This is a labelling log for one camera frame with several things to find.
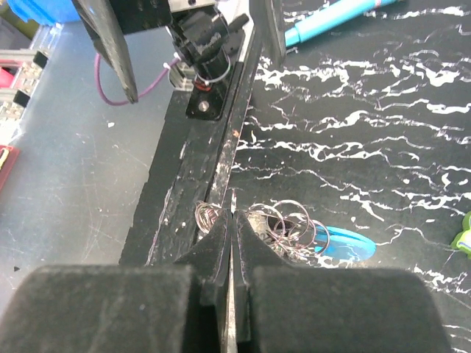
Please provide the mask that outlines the blue key tag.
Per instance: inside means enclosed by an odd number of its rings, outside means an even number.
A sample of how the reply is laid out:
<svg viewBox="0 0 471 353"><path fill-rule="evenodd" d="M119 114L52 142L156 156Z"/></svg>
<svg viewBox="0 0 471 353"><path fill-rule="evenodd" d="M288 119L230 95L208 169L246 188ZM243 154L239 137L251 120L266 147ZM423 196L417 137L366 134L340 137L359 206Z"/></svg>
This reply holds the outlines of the blue key tag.
<svg viewBox="0 0 471 353"><path fill-rule="evenodd" d="M361 262L376 252L376 244L369 238L347 229L327 226L328 234L321 226L316 227L316 252L336 260Z"/></svg>

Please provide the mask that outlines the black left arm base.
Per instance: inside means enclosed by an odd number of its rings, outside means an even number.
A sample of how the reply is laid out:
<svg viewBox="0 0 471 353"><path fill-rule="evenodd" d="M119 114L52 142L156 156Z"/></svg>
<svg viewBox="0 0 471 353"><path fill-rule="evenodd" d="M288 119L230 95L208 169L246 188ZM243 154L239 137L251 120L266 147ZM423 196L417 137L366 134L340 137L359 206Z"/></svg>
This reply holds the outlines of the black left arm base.
<svg viewBox="0 0 471 353"><path fill-rule="evenodd" d="M172 14L170 33L181 60L194 70L193 90L186 108L192 119L220 119L232 80L233 64L244 39L246 14L233 21L216 7L207 6Z"/></svg>

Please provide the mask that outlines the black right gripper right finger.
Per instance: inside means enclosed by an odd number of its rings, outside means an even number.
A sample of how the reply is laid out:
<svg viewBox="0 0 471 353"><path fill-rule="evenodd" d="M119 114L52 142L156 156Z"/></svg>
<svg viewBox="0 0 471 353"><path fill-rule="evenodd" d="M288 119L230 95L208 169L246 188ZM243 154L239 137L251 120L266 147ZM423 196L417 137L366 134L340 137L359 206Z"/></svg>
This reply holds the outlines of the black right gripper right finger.
<svg viewBox="0 0 471 353"><path fill-rule="evenodd" d="M309 268L279 258L236 213L240 352L450 352L422 280L393 268Z"/></svg>

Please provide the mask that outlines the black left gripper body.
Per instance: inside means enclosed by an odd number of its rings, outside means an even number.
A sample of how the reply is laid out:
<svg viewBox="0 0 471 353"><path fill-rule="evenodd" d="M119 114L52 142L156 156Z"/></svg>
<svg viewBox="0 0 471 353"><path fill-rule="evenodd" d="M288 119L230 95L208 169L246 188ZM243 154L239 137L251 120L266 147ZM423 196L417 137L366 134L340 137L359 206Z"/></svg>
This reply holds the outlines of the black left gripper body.
<svg viewBox="0 0 471 353"><path fill-rule="evenodd" d="M130 35L168 27L181 33L204 15L220 12L215 1L109 1L109 13L102 19L102 33Z"/></svg>

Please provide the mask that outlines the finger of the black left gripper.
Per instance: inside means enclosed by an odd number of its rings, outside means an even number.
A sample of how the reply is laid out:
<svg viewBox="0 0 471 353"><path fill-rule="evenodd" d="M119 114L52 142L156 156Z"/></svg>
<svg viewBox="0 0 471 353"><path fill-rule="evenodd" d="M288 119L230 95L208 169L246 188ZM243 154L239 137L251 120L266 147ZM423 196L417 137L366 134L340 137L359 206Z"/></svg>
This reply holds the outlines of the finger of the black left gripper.
<svg viewBox="0 0 471 353"><path fill-rule="evenodd" d="M95 50L118 76L128 102L138 102L138 89L124 33L113 9L113 1L72 1Z"/></svg>
<svg viewBox="0 0 471 353"><path fill-rule="evenodd" d="M281 0L252 0L249 12L255 28L260 32L263 47L275 67L286 58L286 39Z"/></svg>

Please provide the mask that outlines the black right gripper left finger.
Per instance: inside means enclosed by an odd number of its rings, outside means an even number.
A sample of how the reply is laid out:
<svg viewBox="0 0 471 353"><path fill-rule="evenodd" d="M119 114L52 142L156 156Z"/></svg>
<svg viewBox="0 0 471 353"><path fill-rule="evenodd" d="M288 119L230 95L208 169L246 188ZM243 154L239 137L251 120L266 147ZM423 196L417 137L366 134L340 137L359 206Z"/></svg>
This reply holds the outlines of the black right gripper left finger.
<svg viewBox="0 0 471 353"><path fill-rule="evenodd" d="M44 266L1 319L3 352L220 352L229 216L174 263Z"/></svg>

